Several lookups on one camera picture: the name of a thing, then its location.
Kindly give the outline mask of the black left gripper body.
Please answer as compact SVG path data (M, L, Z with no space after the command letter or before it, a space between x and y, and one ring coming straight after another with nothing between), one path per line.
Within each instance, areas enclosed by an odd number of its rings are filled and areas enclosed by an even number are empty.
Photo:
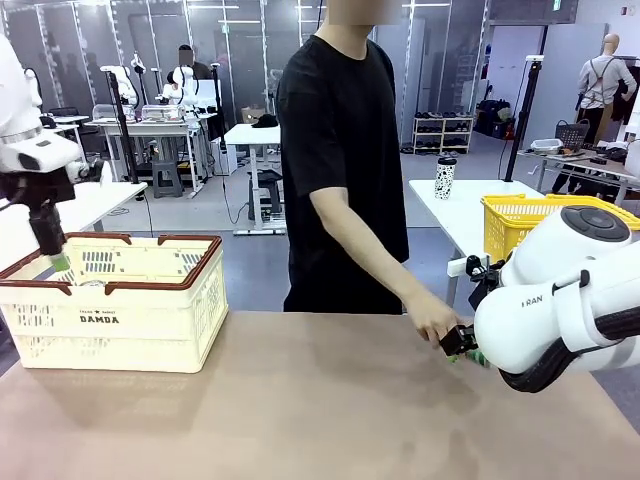
M67 170L59 168L48 173L2 173L1 198L14 203L59 203L76 195Z

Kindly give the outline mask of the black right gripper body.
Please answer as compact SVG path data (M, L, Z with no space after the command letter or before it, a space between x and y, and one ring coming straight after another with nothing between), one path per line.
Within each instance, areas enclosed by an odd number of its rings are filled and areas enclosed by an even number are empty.
M498 272L479 273L471 276L470 280L476 285L468 297L471 306L479 306L490 292L500 286L500 275Z

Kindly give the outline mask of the person's left hand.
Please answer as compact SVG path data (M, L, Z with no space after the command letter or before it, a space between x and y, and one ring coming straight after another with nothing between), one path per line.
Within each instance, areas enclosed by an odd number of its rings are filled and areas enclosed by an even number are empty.
M418 333L434 348L461 323L457 313L429 291L412 294L405 301L405 307Z

